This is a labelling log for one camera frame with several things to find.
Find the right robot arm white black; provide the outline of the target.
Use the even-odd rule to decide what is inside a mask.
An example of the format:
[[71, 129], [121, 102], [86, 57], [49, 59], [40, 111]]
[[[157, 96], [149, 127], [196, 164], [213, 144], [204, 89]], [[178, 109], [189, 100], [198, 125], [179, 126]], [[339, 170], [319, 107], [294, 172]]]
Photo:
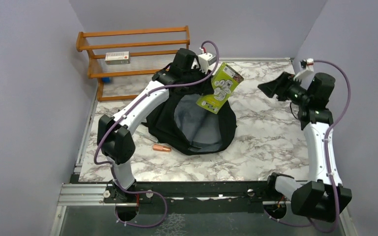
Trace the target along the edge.
[[299, 107], [298, 119], [304, 133], [308, 158], [308, 182], [301, 185], [294, 177], [272, 173], [264, 187], [265, 196], [276, 200], [284, 196], [291, 202], [295, 215], [333, 223], [352, 199], [337, 172], [332, 146], [334, 124], [326, 107], [335, 87], [335, 78], [316, 73], [308, 88], [303, 88], [294, 75], [283, 72], [278, 78], [257, 87], [267, 97], [289, 100]]

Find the green comic book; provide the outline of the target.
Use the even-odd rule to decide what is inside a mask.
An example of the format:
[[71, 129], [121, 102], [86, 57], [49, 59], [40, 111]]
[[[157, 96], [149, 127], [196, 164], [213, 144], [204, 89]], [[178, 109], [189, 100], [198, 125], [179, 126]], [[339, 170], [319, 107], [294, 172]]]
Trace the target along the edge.
[[196, 104], [214, 114], [224, 106], [244, 78], [228, 63], [223, 62], [211, 79], [212, 94], [200, 97]]

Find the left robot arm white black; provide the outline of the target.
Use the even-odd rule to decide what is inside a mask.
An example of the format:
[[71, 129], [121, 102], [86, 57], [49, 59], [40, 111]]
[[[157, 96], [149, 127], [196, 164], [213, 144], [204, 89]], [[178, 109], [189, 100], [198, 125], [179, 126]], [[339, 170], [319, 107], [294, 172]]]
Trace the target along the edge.
[[201, 54], [180, 48], [171, 63], [156, 71], [144, 90], [125, 108], [112, 116], [103, 115], [98, 121], [97, 148], [94, 163], [110, 166], [116, 195], [123, 202], [134, 198], [135, 177], [130, 159], [136, 146], [133, 134], [137, 127], [160, 104], [165, 102], [173, 89], [189, 88], [206, 82], [218, 67], [219, 50]]

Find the black student backpack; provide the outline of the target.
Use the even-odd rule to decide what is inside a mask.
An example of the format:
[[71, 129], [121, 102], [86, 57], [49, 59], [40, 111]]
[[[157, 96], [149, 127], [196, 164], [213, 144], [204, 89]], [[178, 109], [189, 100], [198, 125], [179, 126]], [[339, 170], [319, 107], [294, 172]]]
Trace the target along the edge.
[[211, 79], [168, 91], [169, 98], [142, 123], [151, 135], [184, 155], [217, 153], [228, 148], [237, 128], [229, 102], [217, 114], [197, 105], [199, 98], [212, 94]]

